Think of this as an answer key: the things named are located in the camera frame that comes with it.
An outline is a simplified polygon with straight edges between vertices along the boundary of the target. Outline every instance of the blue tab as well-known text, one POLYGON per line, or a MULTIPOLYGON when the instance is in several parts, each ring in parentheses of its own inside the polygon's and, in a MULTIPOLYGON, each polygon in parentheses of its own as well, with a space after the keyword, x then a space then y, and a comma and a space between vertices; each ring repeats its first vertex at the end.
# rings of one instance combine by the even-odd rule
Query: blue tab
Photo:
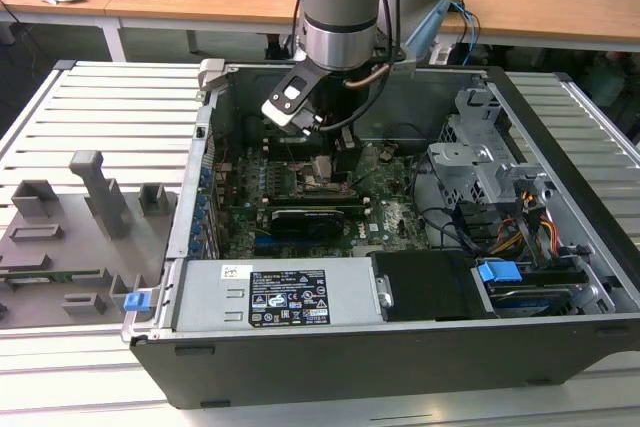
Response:
POLYGON ((483 282, 520 282, 522 274, 515 262, 507 260, 487 260, 478 266, 483 282))
POLYGON ((125 312, 148 312, 151 310, 150 292, 131 292, 124 299, 125 312))

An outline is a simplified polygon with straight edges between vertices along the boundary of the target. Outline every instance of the desk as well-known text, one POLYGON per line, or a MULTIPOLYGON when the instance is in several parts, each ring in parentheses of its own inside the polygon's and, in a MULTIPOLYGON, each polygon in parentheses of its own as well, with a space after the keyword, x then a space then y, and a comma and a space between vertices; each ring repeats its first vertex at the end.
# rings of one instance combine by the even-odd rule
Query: desk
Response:
MULTIPOLYGON (((295 0, 87 0, 52 6, 4 0, 30 23, 90 25, 103 30, 115 61, 125 61, 123 27, 287 34, 295 0)), ((640 51, 640 0, 466 0, 482 23, 480 41, 586 50, 640 51)), ((0 10, 0 22, 11 21, 0 10)), ((449 14, 438 42, 455 43, 460 16, 449 14)), ((195 36, 189 37, 193 45, 195 36)))
MULTIPOLYGON (((40 0, 3 0, 28 23, 86 25, 102 29, 114 61, 126 61, 123 27, 288 34, 295 0, 87 0, 50 5, 40 0)), ((0 8, 0 22, 12 17, 0 8)))
MULTIPOLYGON (((480 19, 483 44, 640 51, 640 0, 465 0, 465 3, 480 19)), ((462 29, 460 16, 448 14, 438 43, 455 43, 462 29)))

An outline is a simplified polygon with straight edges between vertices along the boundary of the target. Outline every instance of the sticker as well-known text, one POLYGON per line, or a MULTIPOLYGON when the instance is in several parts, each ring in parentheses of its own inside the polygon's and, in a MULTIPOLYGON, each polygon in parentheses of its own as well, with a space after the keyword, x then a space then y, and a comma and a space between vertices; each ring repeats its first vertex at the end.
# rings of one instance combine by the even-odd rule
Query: sticker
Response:
POLYGON ((25 277, 22 279, 8 279, 11 284, 48 284, 51 282, 46 277, 25 277))
POLYGON ((253 327, 331 323, 324 270, 251 272, 249 276, 253 327))
POLYGON ((220 271, 222 280, 248 280, 253 272, 253 265, 223 264, 220 271))

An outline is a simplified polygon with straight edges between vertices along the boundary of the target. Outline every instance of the motherboard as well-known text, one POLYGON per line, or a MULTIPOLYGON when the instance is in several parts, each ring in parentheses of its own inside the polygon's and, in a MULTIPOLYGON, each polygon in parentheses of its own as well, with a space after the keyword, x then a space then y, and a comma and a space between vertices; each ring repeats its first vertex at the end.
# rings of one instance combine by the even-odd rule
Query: motherboard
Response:
POLYGON ((368 144, 353 172, 329 182, 318 180, 311 160, 273 160, 246 148, 216 164, 222 256, 364 257, 429 248, 410 192, 414 163, 415 156, 368 144))

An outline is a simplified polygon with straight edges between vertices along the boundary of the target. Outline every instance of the power supply label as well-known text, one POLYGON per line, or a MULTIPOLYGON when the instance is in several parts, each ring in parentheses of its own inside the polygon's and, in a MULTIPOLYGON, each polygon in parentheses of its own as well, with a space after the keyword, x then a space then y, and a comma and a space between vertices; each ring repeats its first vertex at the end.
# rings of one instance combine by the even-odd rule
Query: power supply label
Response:
POLYGON ((324 270, 252 272, 249 323, 253 327, 330 324, 324 270))

